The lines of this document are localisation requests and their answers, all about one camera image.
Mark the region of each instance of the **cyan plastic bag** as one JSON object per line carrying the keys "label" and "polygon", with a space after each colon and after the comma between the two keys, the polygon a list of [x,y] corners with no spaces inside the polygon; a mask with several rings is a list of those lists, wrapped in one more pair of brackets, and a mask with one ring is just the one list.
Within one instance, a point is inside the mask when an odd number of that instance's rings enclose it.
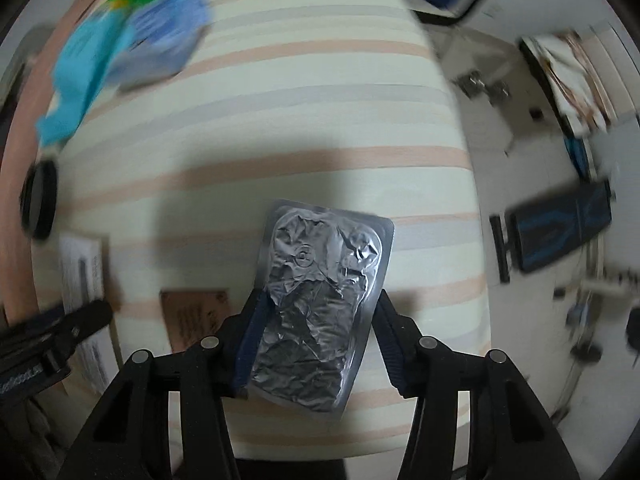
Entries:
{"label": "cyan plastic bag", "polygon": [[58,108],[36,123],[42,146],[66,139],[78,129],[102,88],[110,60],[130,45],[131,38],[122,34],[128,15],[127,9],[95,12],[67,40],[52,74]]}
{"label": "cyan plastic bag", "polygon": [[156,0],[142,7],[127,23],[132,46],[113,59],[105,84],[132,87],[180,72],[210,23],[206,0]]}

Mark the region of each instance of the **striped tablecloth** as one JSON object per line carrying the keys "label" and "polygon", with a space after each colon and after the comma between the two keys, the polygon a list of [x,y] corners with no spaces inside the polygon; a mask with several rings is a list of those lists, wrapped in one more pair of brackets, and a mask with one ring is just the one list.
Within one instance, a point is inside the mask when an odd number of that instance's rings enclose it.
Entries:
{"label": "striped tablecloth", "polygon": [[[275,198],[392,218],[385,288],[396,308],[484,354],[474,176],[453,98],[402,0],[210,1],[215,23],[187,68],[103,91],[60,156],[56,229],[107,241],[123,358],[170,352],[161,288],[226,288],[242,307]],[[59,282],[46,254],[34,253],[40,298]],[[373,336],[339,422],[259,399],[225,404],[237,456],[296,460],[403,447],[413,410]],[[170,416],[177,446],[177,396]]]}

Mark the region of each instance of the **white paper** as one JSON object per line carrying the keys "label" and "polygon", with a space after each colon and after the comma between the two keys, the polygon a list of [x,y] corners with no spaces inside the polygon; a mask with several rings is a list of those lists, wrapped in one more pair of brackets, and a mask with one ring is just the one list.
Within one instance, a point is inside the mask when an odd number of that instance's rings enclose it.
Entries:
{"label": "white paper", "polygon": [[[69,233],[60,235],[60,270],[65,313],[104,297],[102,246],[100,240]],[[106,326],[78,345],[76,355],[84,378],[103,394],[118,373],[109,327]]]}

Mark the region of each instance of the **silver screw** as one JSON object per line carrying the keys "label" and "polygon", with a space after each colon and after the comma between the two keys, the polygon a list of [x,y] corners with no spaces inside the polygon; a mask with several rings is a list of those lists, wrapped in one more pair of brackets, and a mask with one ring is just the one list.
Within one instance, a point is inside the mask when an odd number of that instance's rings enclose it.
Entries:
{"label": "silver screw", "polygon": [[507,354],[505,354],[502,350],[491,350],[489,352],[489,359],[494,363],[504,363],[507,361]]}
{"label": "silver screw", "polygon": [[145,362],[147,359],[149,359],[149,352],[146,350],[138,350],[133,352],[133,355],[131,356],[131,360],[137,365]]}
{"label": "silver screw", "polygon": [[426,335],[420,338],[420,346],[422,348],[426,348],[427,350],[431,350],[438,346],[438,340],[430,335]]}
{"label": "silver screw", "polygon": [[200,346],[202,346],[204,349],[211,350],[212,348],[218,346],[219,343],[220,340],[216,336],[210,335],[200,342]]}

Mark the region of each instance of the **blue gripper pad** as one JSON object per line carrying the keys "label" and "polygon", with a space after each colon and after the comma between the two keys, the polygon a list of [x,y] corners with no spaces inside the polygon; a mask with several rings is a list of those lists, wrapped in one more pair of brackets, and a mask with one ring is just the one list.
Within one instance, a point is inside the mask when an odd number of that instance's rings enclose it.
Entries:
{"label": "blue gripper pad", "polygon": [[420,368],[415,347],[422,336],[420,329],[413,319],[396,312],[385,290],[380,293],[372,325],[389,381],[405,399],[417,396],[418,385],[412,379],[418,377],[414,371]]}
{"label": "blue gripper pad", "polygon": [[231,384],[234,391],[238,391],[249,382],[264,327],[274,310],[275,305],[270,295],[262,291],[257,298],[254,313],[244,331],[244,336],[236,349],[234,377]]}

